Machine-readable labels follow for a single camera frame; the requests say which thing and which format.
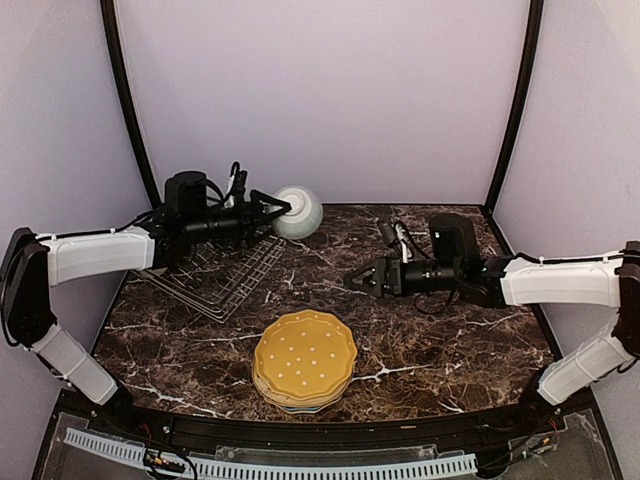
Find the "blue polka dot plate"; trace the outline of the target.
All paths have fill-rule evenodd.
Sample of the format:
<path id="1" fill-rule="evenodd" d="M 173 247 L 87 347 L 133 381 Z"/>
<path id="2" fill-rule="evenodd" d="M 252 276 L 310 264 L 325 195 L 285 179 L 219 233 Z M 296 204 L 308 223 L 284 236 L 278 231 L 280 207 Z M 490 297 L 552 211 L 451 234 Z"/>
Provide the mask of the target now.
<path id="1" fill-rule="evenodd" d="M 324 409 L 324 406 L 316 405 L 316 406 L 285 406 L 282 405 L 281 409 L 290 414 L 314 414 L 316 412 Z"/>

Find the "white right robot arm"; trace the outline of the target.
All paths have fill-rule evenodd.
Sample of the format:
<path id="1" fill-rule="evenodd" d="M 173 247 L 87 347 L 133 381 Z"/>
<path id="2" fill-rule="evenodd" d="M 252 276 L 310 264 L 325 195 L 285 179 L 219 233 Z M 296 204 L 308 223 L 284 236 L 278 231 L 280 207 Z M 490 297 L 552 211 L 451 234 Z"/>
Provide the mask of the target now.
<path id="1" fill-rule="evenodd" d="M 521 434 L 534 432 L 577 391 L 639 357 L 639 244 L 574 258 L 524 253 L 481 257 L 468 247 L 446 247 L 426 260 L 379 257 L 345 275 L 347 288 L 373 297 L 439 291 L 483 308 L 539 305 L 571 320 L 584 313 L 592 327 L 573 350 L 532 378 L 510 413 Z"/>

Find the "pale green striped bowl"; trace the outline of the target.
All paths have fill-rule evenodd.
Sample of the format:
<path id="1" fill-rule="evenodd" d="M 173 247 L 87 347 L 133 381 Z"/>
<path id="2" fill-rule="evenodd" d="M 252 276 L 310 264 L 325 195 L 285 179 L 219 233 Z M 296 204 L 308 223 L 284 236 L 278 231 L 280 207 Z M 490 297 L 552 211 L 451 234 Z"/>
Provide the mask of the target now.
<path id="1" fill-rule="evenodd" d="M 272 222 L 274 233 L 289 240 L 301 240 L 312 235 L 323 219 L 323 207 L 315 195 L 302 186 L 285 186 L 274 197 L 288 202 L 291 210 Z"/>

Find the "cream ceramic plate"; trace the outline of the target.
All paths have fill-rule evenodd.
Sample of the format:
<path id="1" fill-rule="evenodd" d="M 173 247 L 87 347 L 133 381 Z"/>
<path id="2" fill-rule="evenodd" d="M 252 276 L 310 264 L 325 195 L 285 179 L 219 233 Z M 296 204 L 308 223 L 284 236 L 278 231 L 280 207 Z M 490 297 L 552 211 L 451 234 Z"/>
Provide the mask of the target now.
<path id="1" fill-rule="evenodd" d="M 293 362 L 264 372 L 254 364 L 252 380 L 268 403 L 283 410 L 321 410 L 342 397 L 353 373 L 353 366 L 337 369 Z"/>

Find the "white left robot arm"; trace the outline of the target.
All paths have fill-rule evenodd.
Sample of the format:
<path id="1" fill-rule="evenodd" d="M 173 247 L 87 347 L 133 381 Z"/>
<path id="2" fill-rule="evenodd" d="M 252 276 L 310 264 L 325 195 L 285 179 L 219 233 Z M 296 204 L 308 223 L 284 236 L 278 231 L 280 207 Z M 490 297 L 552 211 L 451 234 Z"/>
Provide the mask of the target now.
<path id="1" fill-rule="evenodd" d="M 63 329 L 50 290 L 68 281 L 120 271 L 167 268 L 192 246 L 213 239 L 251 241 L 257 229 L 290 213 L 289 202 L 253 190 L 232 206 L 181 194 L 124 227 L 38 235 L 16 230 L 1 266 L 1 327 L 7 344 L 23 347 L 53 368 L 93 404 L 120 436 L 141 427 L 140 412 L 119 382 Z"/>

